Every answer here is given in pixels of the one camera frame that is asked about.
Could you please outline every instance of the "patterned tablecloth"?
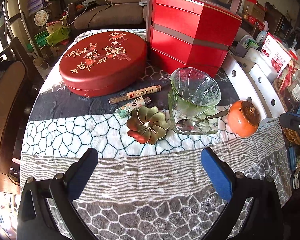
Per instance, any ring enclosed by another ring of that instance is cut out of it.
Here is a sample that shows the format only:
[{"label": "patterned tablecloth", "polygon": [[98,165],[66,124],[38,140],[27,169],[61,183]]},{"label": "patterned tablecloth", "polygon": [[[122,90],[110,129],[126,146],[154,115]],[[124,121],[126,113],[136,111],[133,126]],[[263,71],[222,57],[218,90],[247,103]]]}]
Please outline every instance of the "patterned tablecloth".
[{"label": "patterned tablecloth", "polygon": [[[74,43],[103,31],[81,34]],[[144,29],[128,29],[144,38]],[[125,123],[109,105],[108,98],[160,84],[163,89],[151,95],[152,105],[169,119],[169,75],[156,66],[125,90],[103,97],[84,98],[71,93],[59,74],[59,62],[42,86],[32,109],[23,140],[20,184],[34,176],[50,179],[80,158],[87,148],[99,153],[99,163],[81,197],[73,205],[99,239],[201,239],[224,208],[200,164],[200,153],[211,146],[234,171],[250,178],[274,178],[281,205],[291,196],[287,151],[281,128],[272,123],[260,127],[249,138],[232,133],[226,117],[218,120],[213,135],[187,136],[168,130],[155,145],[139,144],[127,136]],[[238,100],[226,74],[216,76],[222,100],[219,110]],[[241,228],[250,199],[231,233]],[[53,201],[51,212],[59,230],[70,237]]]}]

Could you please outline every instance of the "red tiered box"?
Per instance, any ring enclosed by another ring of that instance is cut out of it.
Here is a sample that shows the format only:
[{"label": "red tiered box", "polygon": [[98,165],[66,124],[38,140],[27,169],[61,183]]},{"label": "red tiered box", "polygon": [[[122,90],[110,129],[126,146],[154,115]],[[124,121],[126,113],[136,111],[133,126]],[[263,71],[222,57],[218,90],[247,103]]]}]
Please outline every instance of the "red tiered box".
[{"label": "red tiered box", "polygon": [[194,67],[214,77],[242,19],[204,0],[154,0],[151,60],[172,73]]}]

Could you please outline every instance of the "square glass plate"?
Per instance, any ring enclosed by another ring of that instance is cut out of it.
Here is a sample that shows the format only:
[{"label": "square glass plate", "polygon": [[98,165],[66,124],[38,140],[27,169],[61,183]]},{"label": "square glass plate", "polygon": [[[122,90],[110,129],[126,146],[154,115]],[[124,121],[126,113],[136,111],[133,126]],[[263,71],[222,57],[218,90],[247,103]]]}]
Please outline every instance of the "square glass plate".
[{"label": "square glass plate", "polygon": [[216,114],[218,111],[216,110],[216,107],[213,106],[206,110],[204,113],[200,114],[196,117],[188,117],[176,110],[176,101],[173,96],[173,91],[171,90],[169,92],[169,113],[170,113],[170,121],[171,121],[171,127],[174,130],[175,133],[178,134],[189,134],[189,135],[204,135],[204,134],[215,134],[218,132],[218,118],[210,119],[207,121],[203,121],[199,124],[197,124],[194,129],[190,132],[182,132],[176,128],[176,122],[178,122],[181,119],[188,118],[192,121],[198,121],[200,119],[204,119],[206,117],[212,116]]}]

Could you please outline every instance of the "yellow-green plastic bag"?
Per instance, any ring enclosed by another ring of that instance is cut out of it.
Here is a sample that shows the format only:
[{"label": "yellow-green plastic bag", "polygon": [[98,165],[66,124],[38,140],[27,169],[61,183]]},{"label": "yellow-green plastic bag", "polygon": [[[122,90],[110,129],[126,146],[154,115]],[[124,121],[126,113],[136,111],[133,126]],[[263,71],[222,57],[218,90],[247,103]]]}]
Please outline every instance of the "yellow-green plastic bag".
[{"label": "yellow-green plastic bag", "polygon": [[46,37],[46,41],[51,47],[54,47],[60,41],[64,41],[68,38],[69,38],[69,28],[61,27],[55,30],[53,33],[51,33],[48,37]]}]

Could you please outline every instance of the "orange ceramic jar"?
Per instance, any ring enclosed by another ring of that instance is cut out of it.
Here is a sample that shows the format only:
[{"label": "orange ceramic jar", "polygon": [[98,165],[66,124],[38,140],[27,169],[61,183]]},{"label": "orange ceramic jar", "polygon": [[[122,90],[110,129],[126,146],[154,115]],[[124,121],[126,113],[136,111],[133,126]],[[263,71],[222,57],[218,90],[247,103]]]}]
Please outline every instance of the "orange ceramic jar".
[{"label": "orange ceramic jar", "polygon": [[249,101],[237,101],[230,107],[228,124],[240,137],[249,137],[259,127],[259,113]]}]

